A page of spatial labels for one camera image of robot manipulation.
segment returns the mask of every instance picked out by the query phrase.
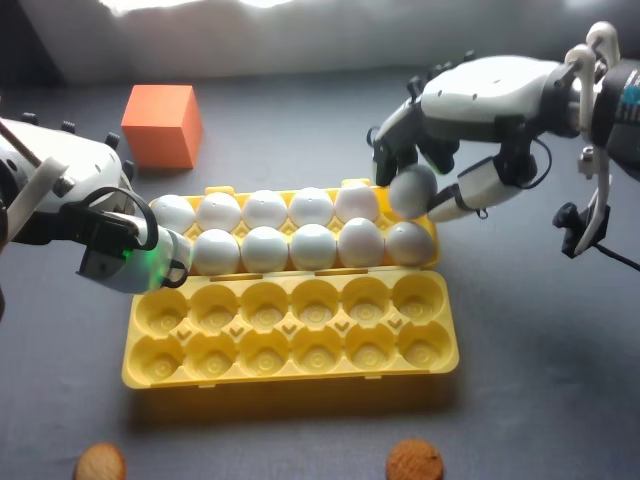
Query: yellow egg carton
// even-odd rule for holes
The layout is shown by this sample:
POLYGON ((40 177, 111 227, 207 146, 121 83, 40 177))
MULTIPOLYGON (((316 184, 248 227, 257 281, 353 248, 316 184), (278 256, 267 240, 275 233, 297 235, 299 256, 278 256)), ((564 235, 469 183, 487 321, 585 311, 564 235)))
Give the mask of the yellow egg carton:
MULTIPOLYGON (((368 178, 344 180, 342 182, 342 185, 344 186, 351 182, 362 182, 366 185, 371 186, 371 182, 369 181, 368 178)), ((378 198, 378 204, 380 205, 380 216, 374 223, 376 224, 378 229, 383 233, 383 235, 386 235, 386 232, 387 230, 389 230, 389 228, 391 228, 394 224, 398 222, 404 221, 404 219, 399 217, 395 213, 393 213, 393 211, 391 210, 391 206, 389 205, 389 189, 374 186, 374 187, 371 187, 371 190, 373 190, 373 192, 376 194, 376 197, 378 198)), ((324 191, 327 192, 327 194, 329 194, 331 201, 335 204, 336 196, 338 195, 340 188, 326 188, 324 189, 324 191)), ((247 199, 251 195, 251 193, 235 193, 233 188, 231 187, 208 187, 207 189, 205 189, 204 195, 188 196, 184 198, 191 204, 191 206, 193 207, 193 210, 195 211, 198 209, 200 202, 206 195, 209 195, 210 193, 215 193, 215 192, 228 193, 229 195, 231 195, 236 199, 236 201, 240 205, 240 208, 244 207, 244 204, 246 203, 247 199)), ((288 208, 289 204, 291 203, 291 199, 296 194, 296 192, 297 190, 286 190, 286 191, 281 191, 276 193, 278 193, 283 198, 288 208)), ((427 219, 426 216, 412 220, 412 222, 423 226, 429 232, 429 234, 431 235, 431 238, 433 239, 433 243, 435 246, 434 254, 431 257, 431 259, 425 265, 423 265, 424 267, 431 267, 435 265, 440 259, 440 248, 438 246, 438 237, 436 234, 436 228, 433 225, 433 223, 431 223, 427 219)), ((331 232, 333 232, 333 234, 336 237, 339 235, 340 230, 342 230, 343 226, 344 226, 344 223, 341 222, 338 219, 338 217, 335 216, 335 214, 331 219, 331 221, 326 225, 326 227, 331 232)), ((287 243, 291 242, 291 237, 293 236, 293 234, 297 229, 298 227, 296 227, 296 225, 291 221, 289 217, 287 217, 287 220, 279 228, 279 230, 287 238, 287 243)), ((244 237, 247 236, 250 230, 251 229, 244 223, 244 221, 241 221, 240 224, 233 229, 231 234, 238 241, 238 244, 242 245, 242 240, 244 239, 244 237)), ((191 226, 191 228, 185 232, 184 235, 189 240, 194 242, 201 233, 202 233, 202 229, 198 226, 197 223, 194 223, 191 226)), ((384 256, 382 265, 393 265, 393 261, 391 260, 391 257, 386 251, 385 251, 385 256, 384 256)), ((342 264, 342 262, 340 262, 340 258, 338 257, 338 255, 336 255, 336 261, 333 265, 333 268, 343 268, 343 267, 344 265, 342 264)), ((286 271, 295 270, 295 267, 291 259, 288 260, 285 270, 286 271)), ((196 270, 195 267, 192 267, 189 273, 191 275, 198 275, 198 271, 196 270)), ((238 273, 246 273, 246 270, 242 265, 242 262, 240 262, 240 265, 238 266, 238 273)))
POLYGON ((191 277, 133 300, 131 388, 445 373, 458 363, 444 279, 399 267, 191 277))

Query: tan round object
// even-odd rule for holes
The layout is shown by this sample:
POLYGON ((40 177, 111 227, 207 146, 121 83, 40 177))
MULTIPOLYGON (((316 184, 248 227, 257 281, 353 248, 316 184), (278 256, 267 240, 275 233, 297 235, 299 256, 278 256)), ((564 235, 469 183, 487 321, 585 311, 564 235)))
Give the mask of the tan round object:
POLYGON ((73 480, 125 480, 127 464, 120 450, 110 443, 89 447, 78 459, 73 480))
POLYGON ((387 480, 442 480, 440 452, 428 442, 409 438, 398 443, 387 457, 387 480))

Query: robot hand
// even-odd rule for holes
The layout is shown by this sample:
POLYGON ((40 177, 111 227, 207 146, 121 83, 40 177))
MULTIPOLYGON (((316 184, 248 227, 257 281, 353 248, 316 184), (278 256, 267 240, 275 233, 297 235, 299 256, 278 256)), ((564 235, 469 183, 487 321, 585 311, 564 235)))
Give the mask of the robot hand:
POLYGON ((114 150, 118 137, 110 134, 102 144, 76 137, 68 122, 63 127, 41 128, 32 114, 23 122, 0 120, 1 245, 85 245, 78 274, 119 292, 182 285, 190 244, 160 227, 131 190, 133 170, 114 150), (135 206, 142 218, 132 215, 135 206))
POLYGON ((410 98, 368 142, 373 148, 376 183, 386 186, 417 161, 416 146, 439 173, 454 167, 459 141, 500 145, 499 153, 458 175, 457 183, 434 192, 423 205, 434 222, 453 220, 498 205, 544 179, 534 180, 537 166, 532 142, 548 132, 582 135, 591 145, 579 171, 598 177, 598 189, 570 256, 579 255, 604 237, 609 192, 609 159, 640 180, 640 62, 620 60, 615 29, 593 26, 588 45, 572 49, 564 63, 501 56, 465 58, 445 68, 426 85, 413 79, 410 98))

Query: orange block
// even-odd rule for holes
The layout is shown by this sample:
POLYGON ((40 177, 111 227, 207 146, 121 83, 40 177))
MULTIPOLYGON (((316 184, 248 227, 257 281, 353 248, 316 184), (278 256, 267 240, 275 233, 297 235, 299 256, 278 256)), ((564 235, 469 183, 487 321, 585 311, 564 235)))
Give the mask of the orange block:
POLYGON ((202 140, 193 87, 135 85, 122 131, 139 168, 193 168, 202 140))

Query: white egg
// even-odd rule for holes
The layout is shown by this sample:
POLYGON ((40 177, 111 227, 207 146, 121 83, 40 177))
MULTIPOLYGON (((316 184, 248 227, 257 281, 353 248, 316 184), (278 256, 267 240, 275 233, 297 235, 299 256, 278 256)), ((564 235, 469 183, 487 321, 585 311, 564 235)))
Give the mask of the white egg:
POLYGON ((433 171, 422 164, 402 170, 389 186, 391 210, 403 218, 418 218, 427 213, 427 206, 438 193, 433 171))
POLYGON ((275 228, 257 227, 242 241, 242 263, 249 272, 280 272, 287 265, 289 248, 284 235, 275 228))
POLYGON ((280 228, 287 219, 287 204, 271 190, 258 190, 244 204, 242 219, 249 228, 280 228))
POLYGON ((196 221, 202 230, 217 228, 230 232, 240 223, 240 205, 228 193, 210 193, 200 202, 196 221))
POLYGON ((224 230, 202 232, 193 244, 193 265, 200 275, 236 273, 239 261, 238 242, 224 230))
POLYGON ((338 191, 336 216, 343 222, 353 218, 366 218, 375 222, 380 215, 378 198, 371 187, 362 182, 351 182, 338 191))
POLYGON ((319 188, 303 188, 291 199, 289 217, 298 227, 309 224, 326 225, 333 217, 331 197, 319 188))
POLYGON ((384 238, 371 220, 354 218, 340 231, 338 255, 345 267, 375 267, 384 258, 384 238))
POLYGON ((436 250, 429 232, 413 222, 400 222, 391 227, 386 245, 394 264, 410 267, 424 265, 436 250))
POLYGON ((336 239, 322 225, 304 225, 291 239, 291 260, 298 270, 331 268, 336 260, 336 239))
POLYGON ((151 202, 158 225, 180 234, 193 225, 195 213, 191 204, 178 195, 163 195, 151 202))

